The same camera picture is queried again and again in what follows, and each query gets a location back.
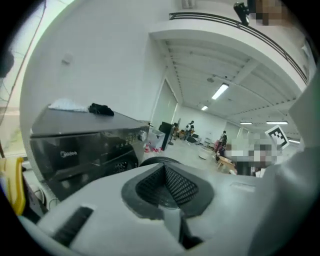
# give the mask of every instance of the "midea logo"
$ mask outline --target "midea logo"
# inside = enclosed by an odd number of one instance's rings
[[[66,158],[66,157],[71,157],[71,156],[77,156],[77,152],[64,152],[64,151],[60,151],[60,156],[62,158]]]

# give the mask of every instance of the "wooden table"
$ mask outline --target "wooden table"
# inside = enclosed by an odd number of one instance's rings
[[[237,171],[234,164],[231,163],[231,160],[228,158],[225,158],[223,156],[219,156],[219,162],[218,162],[218,169],[222,166],[227,166],[232,171]]]

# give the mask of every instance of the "yellow cloth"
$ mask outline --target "yellow cloth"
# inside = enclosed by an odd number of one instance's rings
[[[22,215],[26,206],[23,185],[22,157],[0,159],[1,186],[16,215]]]

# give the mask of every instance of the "white cloth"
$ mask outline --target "white cloth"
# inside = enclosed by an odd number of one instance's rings
[[[72,99],[59,98],[51,105],[48,106],[49,109],[53,110],[64,110],[64,111],[74,111],[74,112],[89,112],[88,108],[75,103]]]
[[[185,130],[186,131],[191,131],[191,126],[195,125],[194,123],[191,124],[191,123],[188,123],[186,126],[185,126]]]

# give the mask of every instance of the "ceiling beam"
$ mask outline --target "ceiling beam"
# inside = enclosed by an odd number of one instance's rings
[[[178,73],[178,78],[181,80],[187,80],[187,81],[191,81],[193,83],[196,83],[196,84],[200,84],[202,86],[206,86],[207,88],[213,88],[213,84],[212,82],[208,82],[208,81],[200,81],[198,79],[194,79],[194,78],[191,78],[189,76],[186,76],[185,74],[188,74],[188,73],[184,73],[184,72],[177,72]]]
[[[262,131],[267,131],[270,128],[272,128],[273,126],[270,124],[264,124],[264,123],[256,123],[251,125],[251,127],[255,130],[262,130]],[[281,128],[283,129],[283,131],[285,132],[285,134],[295,134],[295,135],[299,135],[298,131],[295,130],[294,128],[290,127],[290,126],[281,126]]]
[[[203,85],[203,84],[200,84],[200,83],[194,83],[194,82],[189,82],[187,80],[185,80],[184,78],[180,78],[180,82],[183,83],[183,86],[182,86],[182,90],[184,89],[184,87],[193,87],[193,88],[204,88],[204,89],[213,89],[213,88],[210,88],[209,86],[207,85]]]
[[[242,80],[244,80],[257,66],[259,62],[255,59],[250,59],[244,67],[239,71],[239,73],[232,80],[233,83],[239,84]]]
[[[211,73],[209,73],[209,72],[204,72],[204,71],[202,71],[202,70],[196,69],[196,68],[194,68],[194,67],[187,66],[187,65],[185,65],[185,64],[181,64],[181,63],[178,63],[178,62],[174,62],[173,64],[174,64],[174,66],[176,66],[176,67],[186,68],[186,69],[191,70],[191,71],[193,71],[193,72],[195,72],[195,73],[205,74],[205,75],[207,75],[207,76],[212,76],[212,75],[214,76],[214,74],[211,74]],[[273,104],[272,104],[270,101],[268,101],[266,98],[262,97],[261,95],[259,95],[258,93],[254,92],[253,90],[250,90],[250,89],[248,89],[248,88],[246,88],[246,87],[244,87],[244,86],[242,86],[242,85],[240,85],[240,84],[234,83],[234,82],[229,81],[229,80],[227,80],[227,79],[223,79],[222,77],[219,77],[219,76],[215,76],[213,79],[220,80],[222,83],[227,83],[228,85],[237,86],[237,87],[243,89],[244,91],[246,91],[246,92],[248,92],[248,93],[251,93],[252,95],[256,96],[257,98],[263,100],[266,104],[268,104],[268,105],[273,105]]]
[[[198,52],[198,53],[203,53],[206,56],[208,56],[208,54],[209,54],[209,55],[212,55],[212,57],[214,57],[216,59],[220,59],[221,61],[229,61],[229,62],[237,63],[239,66],[243,66],[246,64],[246,62],[243,61],[242,59],[238,59],[238,58],[230,56],[229,54],[226,54],[224,52],[213,50],[213,49],[206,48],[206,47],[197,47],[197,46],[181,45],[181,44],[169,44],[169,45],[166,44],[166,46],[169,49],[173,49],[173,50],[183,50],[183,51],[187,51],[187,52]]]
[[[205,63],[204,61],[200,61],[200,60],[196,60],[196,59],[192,59],[192,58],[171,58],[172,61],[177,62],[177,63],[183,63],[183,64],[187,64],[189,66],[192,67],[198,67],[199,69],[205,71],[205,72],[209,72],[209,73],[214,73],[216,76],[220,76],[220,77],[225,77],[227,76],[227,79],[229,81],[231,81],[238,73],[239,73],[239,68],[237,70],[232,69],[232,68],[228,68],[222,65],[219,65],[218,63]]]
[[[219,65],[226,66],[226,68],[233,69],[236,71],[238,71],[242,68],[242,65],[235,65],[231,62],[223,61],[218,58],[211,57],[211,56],[196,54],[193,51],[191,51],[191,52],[170,52],[170,56],[167,56],[167,58],[170,58],[170,57],[173,59],[176,59],[176,57],[181,57],[181,58],[188,58],[189,57],[189,58],[206,59],[209,62],[219,63]]]
[[[167,56],[169,54],[169,50],[165,44],[165,42],[163,40],[156,40],[156,44],[160,50],[160,52],[164,55],[164,56]],[[181,99],[182,99],[182,102],[184,101],[184,96],[183,96],[183,93],[182,93],[182,89],[181,89],[181,85],[178,81],[178,78],[177,78],[177,73],[176,73],[176,69],[175,69],[175,66],[174,66],[174,63],[171,59],[166,59],[165,58],[165,61],[167,63],[167,66],[168,66],[168,71],[171,72],[173,74],[173,77],[175,77],[175,81],[176,81],[176,84],[179,86],[179,90],[180,90],[180,95],[181,95]]]
[[[292,100],[292,98],[295,98],[295,96],[293,97],[288,97],[288,95],[295,95],[292,90],[288,87],[288,89],[291,91],[291,93],[288,92],[287,88],[283,88],[281,86],[274,86],[274,82],[271,81],[271,79],[265,75],[263,72],[259,71],[259,70],[255,70],[252,73],[254,76],[256,76],[257,78],[265,81],[270,87],[272,87],[279,95],[281,95],[285,100]]]
[[[193,87],[193,88],[197,88],[197,84],[194,84],[194,83],[190,83],[190,81],[188,80],[188,79],[181,79],[180,78],[180,81],[182,82],[182,84],[183,84],[183,86],[182,86],[182,90],[184,89],[184,87]],[[203,87],[203,88],[206,88],[206,89],[208,89],[208,90],[212,90],[212,94],[211,95],[213,95],[214,94],[214,89],[217,89],[217,88],[219,88],[220,87],[220,85],[221,85],[221,83],[220,82],[217,82],[217,81],[215,81],[214,83],[210,83],[210,87],[209,86],[207,86],[207,85],[200,85],[201,87]],[[234,108],[234,109],[236,109],[238,112],[239,111],[242,111],[242,110],[250,110],[250,109],[254,109],[255,108],[255,106],[254,105],[252,105],[252,102],[251,101],[241,101],[240,99],[234,99],[234,98],[232,98],[231,99],[231,101],[230,101],[230,99],[221,99],[221,100],[219,100],[219,102],[216,102],[216,101],[212,101],[211,100],[211,105],[213,105],[213,106],[217,106],[217,104],[219,104],[219,106],[221,105],[221,104],[223,104],[223,107],[225,107],[225,106],[229,106],[229,107],[231,107],[231,108]]]
[[[186,70],[184,69],[183,67],[178,67],[178,66],[175,66],[175,70],[177,71],[178,73],[178,76],[180,77],[185,77],[185,78],[190,78],[190,79],[196,79],[197,81],[201,82],[201,83],[208,83],[208,84],[212,84],[211,82],[208,82],[207,78],[208,76],[203,76],[203,74],[200,74],[199,72],[192,72],[190,70]]]
[[[280,103],[280,104],[276,104],[276,105],[262,107],[260,109],[258,108],[258,109],[255,109],[255,110],[247,111],[247,112],[244,112],[244,113],[232,114],[232,115],[229,115],[228,118],[233,118],[233,117],[241,118],[241,116],[246,116],[248,114],[250,114],[250,115],[258,115],[258,114],[263,114],[263,113],[268,112],[268,111],[279,111],[279,110],[283,110],[283,109],[288,110],[294,103],[295,103],[295,100],[287,101],[287,102],[284,102],[284,103]]]

